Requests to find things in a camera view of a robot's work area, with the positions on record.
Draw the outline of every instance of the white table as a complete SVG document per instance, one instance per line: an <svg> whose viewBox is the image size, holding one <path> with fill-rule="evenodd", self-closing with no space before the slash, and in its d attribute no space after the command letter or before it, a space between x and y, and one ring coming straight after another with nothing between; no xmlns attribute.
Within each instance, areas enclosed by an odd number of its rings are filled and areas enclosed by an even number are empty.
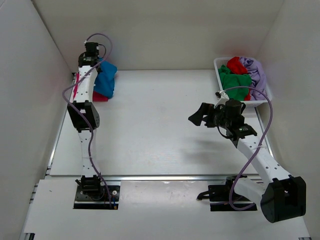
<svg viewBox="0 0 320 240"><path fill-rule="evenodd" d="M34 233L34 240L309 237L302 217L271 224L260 209L210 212L208 201L196 201L208 185L223 184L225 175L237 174L247 161L217 129L188 121L202 102L218 101L217 90L212 70L120 71L114 98L95 103L101 119L97 159L103 175L121 185L119 209L73 209L82 162L67 114L24 232ZM244 116L261 136L255 110L246 109ZM246 173L259 178L252 167Z"/></svg>
<svg viewBox="0 0 320 240"><path fill-rule="evenodd" d="M97 162L108 176L229 175L247 159L217 129L188 121L202 102L215 104L219 90L213 70L119 71L114 97L94 103L100 115ZM254 108L245 121L261 136ZM79 176L81 147L66 114L51 176ZM256 174L248 167L246 174Z"/></svg>
<svg viewBox="0 0 320 240"><path fill-rule="evenodd" d="M25 233L34 240L298 240L302 217L269 223L260 210L210 212L206 181L122 181L118 210L73 209L72 178L41 180Z"/></svg>

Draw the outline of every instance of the black mounting plate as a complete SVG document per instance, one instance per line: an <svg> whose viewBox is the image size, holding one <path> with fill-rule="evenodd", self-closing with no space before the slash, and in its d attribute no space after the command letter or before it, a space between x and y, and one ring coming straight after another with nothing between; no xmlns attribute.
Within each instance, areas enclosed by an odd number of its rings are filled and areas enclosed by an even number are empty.
<svg viewBox="0 0 320 240"><path fill-rule="evenodd" d="M229 192L230 192L230 187L226 185L209 185L208 189L211 193L220 193L218 195L210 194L209 195L209 200L210 202L228 202L229 201ZM245 198L244 196L241 197L240 195L233 193L233 199L237 199L236 202L233 205L238 207L238 208L243 208L246 207L252 202ZM237 211L233 209L230 204L210 204L210 211L211 212L234 212ZM257 211L257 206L254 205L250 207L249 209L246 209L244 211Z"/></svg>
<svg viewBox="0 0 320 240"><path fill-rule="evenodd" d="M119 207L119 197L120 197L120 186L119 185L108 185L110 194L116 191L114 195L114 201L116 209ZM74 209L104 209L104 210L115 210L114 201L111 199L111 208L109 204L108 194L105 192L103 195L89 196L82 193L81 186L77 186L76 193L74 197Z"/></svg>

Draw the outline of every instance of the red cloth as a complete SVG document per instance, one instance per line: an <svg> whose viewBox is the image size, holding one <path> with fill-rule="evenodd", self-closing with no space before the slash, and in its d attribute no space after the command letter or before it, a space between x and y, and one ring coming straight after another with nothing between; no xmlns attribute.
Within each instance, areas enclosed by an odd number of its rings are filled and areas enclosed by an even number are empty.
<svg viewBox="0 0 320 240"><path fill-rule="evenodd" d="M244 65L239 62L238 56L235 56L231 58L228 63L226 64L226 67L231 70L234 74L248 74L247 69L244 67Z"/></svg>
<svg viewBox="0 0 320 240"><path fill-rule="evenodd" d="M108 102L109 98L107 98L106 96L103 96L100 93L97 93L96 91L93 91L93 95L92 95L92 101L93 102Z"/></svg>
<svg viewBox="0 0 320 240"><path fill-rule="evenodd" d="M247 96L244 97L244 100L245 101L250 101L250 99L251 99L251 96L250 96L250 89L249 89L249 93L248 93Z"/></svg>
<svg viewBox="0 0 320 240"><path fill-rule="evenodd" d="M79 73L76 73L76 79L75 82L77 83L79 81ZM76 93L77 93L77 89L78 89L78 85L76 85L73 89L73 98L76 97ZM92 101L93 102L107 102L109 100L109 98L107 98L106 96L103 96L100 93L97 93L96 91L93 91L92 94Z"/></svg>
<svg viewBox="0 0 320 240"><path fill-rule="evenodd" d="M77 83L79 81L79 73L77 72L75 74L75 82ZM76 93L78 90L78 85L75 85L75 87L73 88L73 99L76 97Z"/></svg>

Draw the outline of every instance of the white panel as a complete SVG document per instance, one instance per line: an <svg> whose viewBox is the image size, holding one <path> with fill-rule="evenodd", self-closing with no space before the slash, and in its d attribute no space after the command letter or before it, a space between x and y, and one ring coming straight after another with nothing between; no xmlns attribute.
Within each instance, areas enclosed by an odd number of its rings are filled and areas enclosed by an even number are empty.
<svg viewBox="0 0 320 240"><path fill-rule="evenodd" d="M210 212L198 182L121 182L119 210L73 209L74 179L41 180L25 232L34 240L297 240L302 217L269 223L262 212Z"/></svg>
<svg viewBox="0 0 320 240"><path fill-rule="evenodd" d="M104 175L236 174L248 161L217 129L194 126L188 117L202 102L215 104L213 70L120 71L114 97L94 103L100 115L97 162ZM245 121L261 136L254 109ZM79 176L79 137L67 114L51 175ZM256 174L252 166L246 173Z"/></svg>
<svg viewBox="0 0 320 240"><path fill-rule="evenodd" d="M283 0L35 2L75 72L83 42L95 32L113 40L110 59L120 70L212 69L217 57L255 57Z"/></svg>
<svg viewBox="0 0 320 240"><path fill-rule="evenodd" d="M79 67L79 81L83 78L83 76L89 72L92 67L82 66ZM96 69L93 69L85 79L77 85L76 95L72 101L76 101L78 103L84 103L85 101L92 102L92 96L94 93L95 80L98 76L98 72Z"/></svg>
<svg viewBox="0 0 320 240"><path fill-rule="evenodd" d="M285 1L258 57L274 95L269 137L278 161L306 181L312 239L320 239L319 13L319 0Z"/></svg>
<svg viewBox="0 0 320 240"><path fill-rule="evenodd" d="M19 238L65 109L71 72L29 0L0 7L0 239Z"/></svg>

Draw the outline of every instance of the green cloth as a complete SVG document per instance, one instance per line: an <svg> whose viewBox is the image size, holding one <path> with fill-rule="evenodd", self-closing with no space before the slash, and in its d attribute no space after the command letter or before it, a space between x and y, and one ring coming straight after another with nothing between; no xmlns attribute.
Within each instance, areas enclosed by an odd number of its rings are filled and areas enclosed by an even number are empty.
<svg viewBox="0 0 320 240"><path fill-rule="evenodd" d="M250 86L252 79L248 74L233 74L229 68L222 65L218 69L221 85L223 89L228 89L236 86ZM230 99L235 99L238 101L244 101L245 97L249 93L248 88L238 88L232 89L226 92Z"/></svg>

